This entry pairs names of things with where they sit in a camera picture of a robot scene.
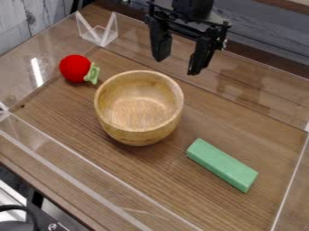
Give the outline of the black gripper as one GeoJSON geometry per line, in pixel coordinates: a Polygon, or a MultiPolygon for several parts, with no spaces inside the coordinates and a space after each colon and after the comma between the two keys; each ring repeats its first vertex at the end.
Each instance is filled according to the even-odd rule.
{"type": "Polygon", "coordinates": [[[150,27],[151,51],[161,62],[171,52],[171,33],[195,40],[187,74],[198,75],[207,67],[215,49],[226,46],[231,22],[213,10],[215,0],[147,0],[149,14],[145,22],[150,27]]]}

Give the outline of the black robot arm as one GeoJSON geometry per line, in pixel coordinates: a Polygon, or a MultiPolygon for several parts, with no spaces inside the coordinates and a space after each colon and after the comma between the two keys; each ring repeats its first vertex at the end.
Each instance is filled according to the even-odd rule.
{"type": "Polygon", "coordinates": [[[226,48],[229,19],[213,11],[214,0],[149,0],[145,23],[150,29],[151,52],[161,62],[171,53],[173,34],[195,41],[187,74],[209,66],[215,51],[226,48]]]}

